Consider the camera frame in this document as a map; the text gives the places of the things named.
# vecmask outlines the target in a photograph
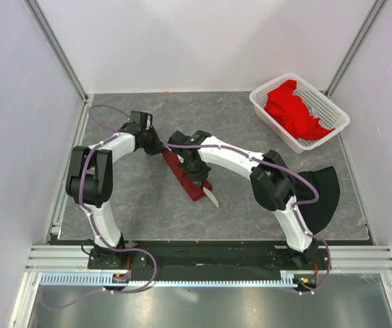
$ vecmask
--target gray floor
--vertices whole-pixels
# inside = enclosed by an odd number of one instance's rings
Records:
[[[48,306],[61,306],[96,288],[45,286],[42,299]],[[39,328],[392,328],[379,275],[331,275],[315,296],[302,297],[276,288],[251,287],[153,287],[132,295],[99,293],[58,312],[37,305],[33,320]]]
[[[339,140],[294,153],[255,114],[248,92],[96,95],[94,103],[153,114],[163,140],[176,130],[191,135],[198,129],[221,140],[256,152],[274,149],[296,172],[334,165],[341,185],[339,206],[330,225],[320,234],[328,239],[367,239],[367,228]],[[111,109],[97,109],[98,119],[119,128],[126,119]],[[89,121],[84,145],[95,144],[110,132]],[[212,167],[209,181],[220,208],[206,197],[193,202],[162,156],[144,151],[114,165],[111,205],[116,223],[127,240],[147,239],[285,239],[275,216],[254,200],[250,183],[222,167]],[[93,237],[86,216],[68,199],[61,239]]]

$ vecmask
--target black cloth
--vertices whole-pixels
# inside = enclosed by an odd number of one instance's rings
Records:
[[[316,172],[300,172],[299,175],[309,181],[319,193],[319,200],[316,203],[299,205],[306,226],[313,234],[318,234],[330,223],[339,203],[339,179],[333,166]],[[294,188],[298,201],[314,198],[313,192],[297,179]]]

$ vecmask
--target gray table surface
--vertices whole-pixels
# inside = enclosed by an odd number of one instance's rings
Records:
[[[255,115],[248,96],[248,92],[101,94],[94,97],[94,104],[113,105],[127,113],[152,113],[153,125],[164,141],[176,130],[191,135],[200,129],[247,150],[273,149],[296,172],[333,165],[341,197],[332,221],[320,235],[337,240],[368,239],[338,138],[296,154]],[[95,113],[99,120],[116,128],[126,122],[122,114],[111,109],[97,109]],[[89,120],[82,144],[95,144],[110,134]],[[147,156],[138,150],[116,162],[111,205],[125,239],[285,239],[275,216],[255,202],[248,180],[222,167],[211,167],[209,181],[220,208],[207,197],[191,201],[161,155]],[[60,238],[92,237],[86,216],[69,198]]]

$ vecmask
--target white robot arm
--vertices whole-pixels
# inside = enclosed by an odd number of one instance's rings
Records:
[[[202,143],[202,145],[218,145],[219,148],[201,148],[198,150],[200,158],[206,163],[213,163],[222,167],[225,167],[231,171],[238,173],[244,178],[250,180],[252,175],[252,169],[258,167],[259,163],[250,160],[250,158],[257,158],[264,160],[264,154],[260,152],[249,152],[241,148],[229,145],[220,141],[216,137],[208,137]],[[234,148],[241,152],[247,154],[249,159],[246,159],[243,155],[239,154],[237,151],[228,149]],[[312,238],[309,233],[302,231],[302,228],[296,219],[293,212],[293,204],[296,203],[296,197],[293,195],[289,198],[285,204],[285,210],[277,209],[273,213],[278,219],[278,222],[285,233],[285,238],[287,239],[287,244],[290,248],[303,252],[311,244]],[[304,219],[300,214],[299,208],[295,208],[299,220],[302,222],[302,226],[306,227]]]
[[[177,131],[166,145],[181,157],[181,167],[200,187],[210,170],[206,163],[225,167],[248,179],[252,184],[255,200],[272,211],[278,219],[288,246],[300,253],[309,248],[313,242],[312,234],[308,231],[299,208],[293,208],[296,203],[293,180],[284,172],[270,170],[252,160],[266,160],[287,167],[278,153],[270,151],[263,154],[244,150],[224,143],[204,131],[197,131],[191,137]]]
[[[124,247],[124,239],[115,224],[114,216],[110,207],[109,199],[113,189],[113,163],[124,155],[143,148],[148,155],[160,154],[163,146],[152,125],[151,114],[141,111],[132,111],[129,122],[122,126],[115,139],[103,145],[97,150],[89,163],[85,182],[83,185],[83,201],[92,211],[97,230],[107,243],[115,248]],[[85,165],[85,159],[91,149],[77,146],[71,152],[70,166],[66,179],[66,192],[79,204],[81,173]],[[91,220],[90,213],[82,207],[82,210]],[[100,238],[95,243],[100,247],[107,247]]]

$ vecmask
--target red object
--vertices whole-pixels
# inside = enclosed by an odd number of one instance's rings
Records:
[[[192,182],[191,179],[188,178],[185,171],[183,171],[183,169],[177,166],[180,163],[180,161],[176,154],[172,153],[169,150],[166,150],[165,152],[162,153],[162,156],[166,160],[168,166],[170,166],[177,180],[179,180],[182,187],[185,189],[185,191],[191,197],[192,200],[196,201],[202,198],[203,196],[205,196],[203,189],[197,187],[197,185],[195,185],[194,182]],[[205,188],[208,188],[209,190],[212,190],[212,185],[211,183],[209,183],[208,180],[204,183],[203,186]]]
[[[314,118],[301,97],[293,95],[296,81],[288,80],[268,93],[264,110],[268,112],[293,138],[318,140],[333,131],[323,128],[320,118]]]

